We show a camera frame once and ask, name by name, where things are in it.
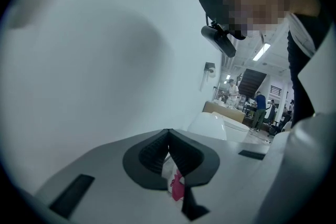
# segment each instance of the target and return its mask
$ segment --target grey floor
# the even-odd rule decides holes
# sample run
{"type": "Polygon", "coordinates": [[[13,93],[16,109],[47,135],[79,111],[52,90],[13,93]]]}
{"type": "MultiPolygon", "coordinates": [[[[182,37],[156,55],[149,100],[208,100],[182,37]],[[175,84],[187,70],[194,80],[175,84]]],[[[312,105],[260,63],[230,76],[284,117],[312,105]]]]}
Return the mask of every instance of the grey floor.
{"type": "Polygon", "coordinates": [[[267,135],[268,133],[263,130],[260,130],[259,132],[256,132],[255,130],[249,130],[243,142],[259,145],[270,145],[274,137],[268,137],[267,135]]]}

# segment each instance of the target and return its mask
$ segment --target ceiling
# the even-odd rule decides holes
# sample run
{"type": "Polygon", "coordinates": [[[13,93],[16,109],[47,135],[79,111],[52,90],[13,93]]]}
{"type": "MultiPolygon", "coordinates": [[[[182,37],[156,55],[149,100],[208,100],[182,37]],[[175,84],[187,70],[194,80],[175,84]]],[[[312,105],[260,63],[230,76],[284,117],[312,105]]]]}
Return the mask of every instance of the ceiling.
{"type": "Polygon", "coordinates": [[[281,80],[290,80],[287,52],[288,30],[288,22],[285,19],[281,24],[264,33],[265,42],[271,44],[271,46],[258,61],[252,59],[262,48],[260,36],[246,38],[245,40],[230,37],[237,52],[233,58],[224,56],[222,72],[240,74],[246,69],[252,69],[281,80]]]}

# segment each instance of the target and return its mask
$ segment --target ceiling light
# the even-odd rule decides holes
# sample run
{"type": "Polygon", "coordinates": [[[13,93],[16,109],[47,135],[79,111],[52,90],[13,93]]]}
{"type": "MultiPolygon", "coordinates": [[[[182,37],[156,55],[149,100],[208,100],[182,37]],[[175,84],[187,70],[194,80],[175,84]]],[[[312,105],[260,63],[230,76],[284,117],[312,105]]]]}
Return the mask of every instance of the ceiling light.
{"type": "Polygon", "coordinates": [[[253,61],[258,61],[260,57],[266,52],[266,50],[269,49],[270,46],[271,45],[269,43],[265,43],[260,51],[257,53],[257,55],[255,55],[255,57],[253,58],[253,61]]]}

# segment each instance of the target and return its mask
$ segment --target person in blue shirt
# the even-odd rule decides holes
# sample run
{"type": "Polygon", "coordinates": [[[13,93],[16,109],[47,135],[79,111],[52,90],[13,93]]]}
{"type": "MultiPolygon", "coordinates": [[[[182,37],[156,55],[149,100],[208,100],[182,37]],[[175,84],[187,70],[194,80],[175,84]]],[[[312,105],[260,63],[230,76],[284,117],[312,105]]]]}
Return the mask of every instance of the person in blue shirt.
{"type": "Polygon", "coordinates": [[[254,130],[257,127],[256,131],[259,132],[266,115],[266,98],[261,92],[257,92],[256,102],[257,111],[255,112],[251,130],[254,130]]]}

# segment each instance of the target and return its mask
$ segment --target person in white coat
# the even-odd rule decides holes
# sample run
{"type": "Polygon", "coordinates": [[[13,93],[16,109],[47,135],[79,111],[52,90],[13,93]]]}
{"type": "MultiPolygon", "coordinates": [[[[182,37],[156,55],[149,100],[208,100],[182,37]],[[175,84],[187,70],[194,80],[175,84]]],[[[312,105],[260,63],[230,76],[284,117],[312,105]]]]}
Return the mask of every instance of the person in white coat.
{"type": "Polygon", "coordinates": [[[229,97],[226,100],[227,105],[235,106],[237,104],[239,95],[239,89],[237,85],[235,85],[235,81],[233,79],[229,80],[229,97]]]}

